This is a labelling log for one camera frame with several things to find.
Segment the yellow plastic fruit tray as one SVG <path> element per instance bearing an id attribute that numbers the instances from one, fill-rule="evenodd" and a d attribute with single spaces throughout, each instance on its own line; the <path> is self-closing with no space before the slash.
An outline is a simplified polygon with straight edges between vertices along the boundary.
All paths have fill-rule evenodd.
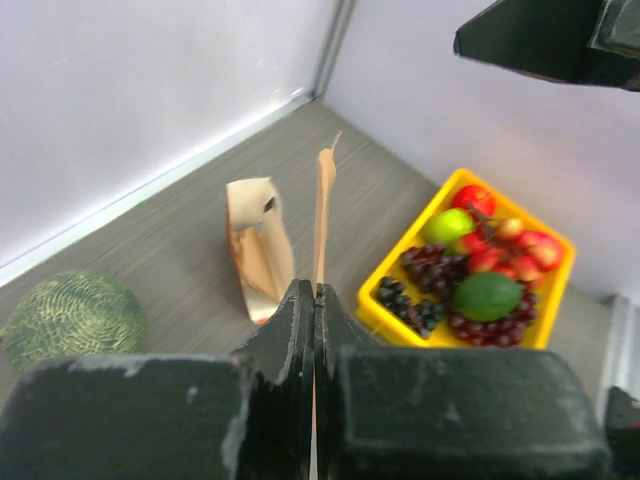
<path id="1" fill-rule="evenodd" d="M 563 259 L 559 266 L 550 272 L 544 273 L 544 282 L 540 288 L 531 290 L 524 287 L 523 294 L 529 290 L 537 295 L 537 316 L 531 327 L 527 329 L 524 339 L 518 347 L 543 349 L 547 346 L 554 327 L 555 317 L 562 300 L 569 274 L 573 267 L 575 248 L 570 241 L 560 235 L 541 220 L 517 205 L 496 188 L 490 186 L 479 176 L 467 169 L 456 170 L 436 196 L 430 201 L 417 219 L 402 235 L 400 240 L 392 247 L 391 251 L 373 270 L 367 280 L 360 287 L 357 294 L 357 316 L 374 332 L 380 334 L 393 344 L 412 347 L 449 347 L 462 348 L 471 346 L 459 340 L 448 327 L 447 321 L 451 314 L 451 297 L 440 298 L 433 294 L 423 294 L 414 286 L 404 273 L 400 265 L 401 254 L 412 246 L 425 246 L 428 243 L 423 236 L 423 227 L 435 214 L 450 209 L 453 196 L 466 185 L 479 185 L 488 190 L 496 200 L 496 211 L 492 215 L 496 220 L 508 217 L 520 218 L 527 230 L 544 232 L 553 236 L 563 249 Z M 404 324 L 399 318 L 386 310 L 375 298 L 378 283 L 382 277 L 393 277 L 401 281 L 406 288 L 406 293 L 414 303 L 421 300 L 431 300 L 445 307 L 445 317 L 431 333 L 429 338 L 423 338 Z"/>

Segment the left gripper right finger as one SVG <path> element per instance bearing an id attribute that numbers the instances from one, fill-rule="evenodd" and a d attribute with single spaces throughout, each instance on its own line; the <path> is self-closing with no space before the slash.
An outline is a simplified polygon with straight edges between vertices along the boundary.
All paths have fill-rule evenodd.
<path id="1" fill-rule="evenodd" d="M 343 407 L 335 379 L 343 347 L 378 347 L 380 342 L 352 319 L 331 285 L 319 284 L 314 313 L 316 452 L 319 479 L 330 479 L 331 462 L 339 446 Z"/>

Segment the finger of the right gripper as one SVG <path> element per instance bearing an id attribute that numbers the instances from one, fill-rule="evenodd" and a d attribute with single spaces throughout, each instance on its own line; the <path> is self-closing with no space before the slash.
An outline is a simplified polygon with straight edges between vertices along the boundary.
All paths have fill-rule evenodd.
<path id="1" fill-rule="evenodd" d="M 599 1 L 495 1 L 461 25 L 453 50 L 461 58 L 567 84 L 605 84 L 589 41 Z"/>

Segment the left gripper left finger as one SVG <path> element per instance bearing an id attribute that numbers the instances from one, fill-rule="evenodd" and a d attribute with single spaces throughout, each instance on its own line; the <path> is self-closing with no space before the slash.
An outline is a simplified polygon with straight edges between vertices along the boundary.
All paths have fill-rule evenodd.
<path id="1" fill-rule="evenodd" d="M 290 283 L 275 313 L 232 352 L 219 385 L 223 479 L 307 479 L 314 295 Z"/>

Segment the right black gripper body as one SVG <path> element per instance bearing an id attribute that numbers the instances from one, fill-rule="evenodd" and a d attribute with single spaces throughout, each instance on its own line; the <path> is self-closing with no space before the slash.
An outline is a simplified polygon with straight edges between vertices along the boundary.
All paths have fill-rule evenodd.
<path id="1" fill-rule="evenodd" d="M 639 91 L 639 0 L 596 1 L 578 83 Z"/>

